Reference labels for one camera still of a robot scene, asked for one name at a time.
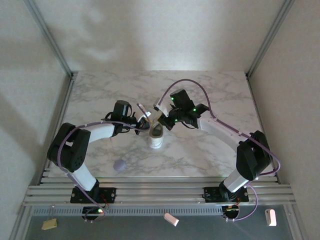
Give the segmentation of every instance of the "white enclosure wall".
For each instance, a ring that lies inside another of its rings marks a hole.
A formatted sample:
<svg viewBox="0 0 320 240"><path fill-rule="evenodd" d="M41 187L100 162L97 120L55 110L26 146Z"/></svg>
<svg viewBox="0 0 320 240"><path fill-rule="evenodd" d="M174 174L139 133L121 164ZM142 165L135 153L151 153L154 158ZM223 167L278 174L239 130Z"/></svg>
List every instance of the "white enclosure wall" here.
<svg viewBox="0 0 320 240"><path fill-rule="evenodd" d="M320 2L296 0L251 80L270 147L320 239Z"/></svg>
<svg viewBox="0 0 320 240"><path fill-rule="evenodd" d="M73 71L247 71L283 4L283 0L35 2Z"/></svg>
<svg viewBox="0 0 320 240"><path fill-rule="evenodd" d="M1 240L9 238L27 187L44 164L64 79L23 1L1 0Z"/></svg>

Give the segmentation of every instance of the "white block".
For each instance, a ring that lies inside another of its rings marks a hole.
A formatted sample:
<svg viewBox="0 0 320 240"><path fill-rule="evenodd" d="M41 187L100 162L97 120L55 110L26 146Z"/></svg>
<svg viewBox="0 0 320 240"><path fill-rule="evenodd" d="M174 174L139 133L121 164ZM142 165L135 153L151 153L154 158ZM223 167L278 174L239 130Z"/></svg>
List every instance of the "white block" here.
<svg viewBox="0 0 320 240"><path fill-rule="evenodd" d="M265 212L266 223L268 226L277 226L276 211L274 209L267 209Z"/></svg>
<svg viewBox="0 0 320 240"><path fill-rule="evenodd" d="M170 213L165 213L164 214L164 219L167 220L169 223L171 223L174 226L177 226L179 220L172 216Z"/></svg>

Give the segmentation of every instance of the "purple ball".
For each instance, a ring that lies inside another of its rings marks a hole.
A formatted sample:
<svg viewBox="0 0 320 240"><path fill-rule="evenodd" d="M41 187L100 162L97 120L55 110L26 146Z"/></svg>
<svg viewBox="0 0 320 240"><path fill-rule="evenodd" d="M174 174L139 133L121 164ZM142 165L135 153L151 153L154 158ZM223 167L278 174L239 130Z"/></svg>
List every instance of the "purple ball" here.
<svg viewBox="0 0 320 240"><path fill-rule="evenodd" d="M115 163L113 165L114 170L116 170L118 172L123 171L125 169L125 167L126 167L126 162L122 159L115 161Z"/></svg>

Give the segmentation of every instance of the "white marble surface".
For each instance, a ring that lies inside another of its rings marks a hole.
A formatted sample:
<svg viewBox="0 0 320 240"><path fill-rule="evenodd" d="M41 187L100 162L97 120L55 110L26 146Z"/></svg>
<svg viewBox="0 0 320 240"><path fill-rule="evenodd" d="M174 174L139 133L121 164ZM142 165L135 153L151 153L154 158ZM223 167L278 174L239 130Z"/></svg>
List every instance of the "white marble surface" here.
<svg viewBox="0 0 320 240"><path fill-rule="evenodd" d="M113 110L116 100L142 103L149 111L156 98L179 79L193 79L204 86L213 111L220 119L241 130L260 130L254 103L241 71L80 71L71 93L65 122L74 125L96 122ZM191 82L178 83L195 104L206 104L202 90ZM116 160L126 168L117 172ZM178 123L165 130L160 149L148 147L147 133L134 131L101 139L88 146L85 164L95 177L207 177L227 176L236 167L236 154L224 142ZM54 164L49 177L64 174Z"/></svg>

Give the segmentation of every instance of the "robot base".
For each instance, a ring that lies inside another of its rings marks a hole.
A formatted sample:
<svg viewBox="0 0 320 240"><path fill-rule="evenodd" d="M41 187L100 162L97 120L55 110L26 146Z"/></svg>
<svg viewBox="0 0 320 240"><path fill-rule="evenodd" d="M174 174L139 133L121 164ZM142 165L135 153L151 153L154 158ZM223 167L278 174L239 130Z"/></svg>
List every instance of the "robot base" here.
<svg viewBox="0 0 320 240"><path fill-rule="evenodd" d="M225 199L220 192L220 187L204 187L204 194L202 197L205 199L206 203L248 203L249 197L247 189L241 187L236 191L230 199Z"/></svg>
<svg viewBox="0 0 320 240"><path fill-rule="evenodd" d="M116 199L116 188L114 187L99 187L99 182L96 181L91 191L86 193L95 200L98 204L113 204ZM72 189L70 203L72 204L92 204L92 202L78 188Z"/></svg>

